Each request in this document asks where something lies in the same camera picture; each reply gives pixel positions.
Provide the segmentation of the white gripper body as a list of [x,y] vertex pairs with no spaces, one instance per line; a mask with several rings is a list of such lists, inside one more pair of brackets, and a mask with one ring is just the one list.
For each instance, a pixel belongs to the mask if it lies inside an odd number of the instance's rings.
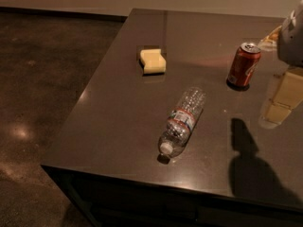
[[303,0],[282,23],[277,55],[281,61],[291,66],[303,66]]

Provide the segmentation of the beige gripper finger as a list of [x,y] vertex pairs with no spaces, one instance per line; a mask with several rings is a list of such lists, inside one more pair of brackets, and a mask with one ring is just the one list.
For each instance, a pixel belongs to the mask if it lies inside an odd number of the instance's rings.
[[262,51],[277,51],[277,41],[281,26],[276,27],[258,43],[258,48]]
[[303,101],[303,68],[290,66],[269,80],[260,109],[259,124],[265,129],[281,125]]

